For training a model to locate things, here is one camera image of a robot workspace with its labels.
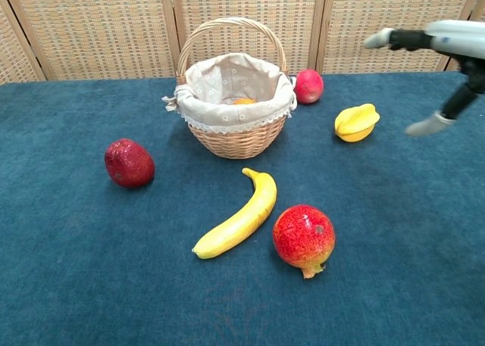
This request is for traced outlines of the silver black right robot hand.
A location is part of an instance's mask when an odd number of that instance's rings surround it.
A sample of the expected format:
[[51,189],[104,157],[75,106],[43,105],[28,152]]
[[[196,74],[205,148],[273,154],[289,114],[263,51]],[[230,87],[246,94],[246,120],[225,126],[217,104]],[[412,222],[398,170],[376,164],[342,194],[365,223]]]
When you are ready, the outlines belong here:
[[409,136],[428,136],[451,126],[458,116],[484,93],[484,23],[470,20],[437,20],[423,30],[384,28],[364,41],[366,49],[431,49],[458,62],[467,77],[442,108],[405,130]]

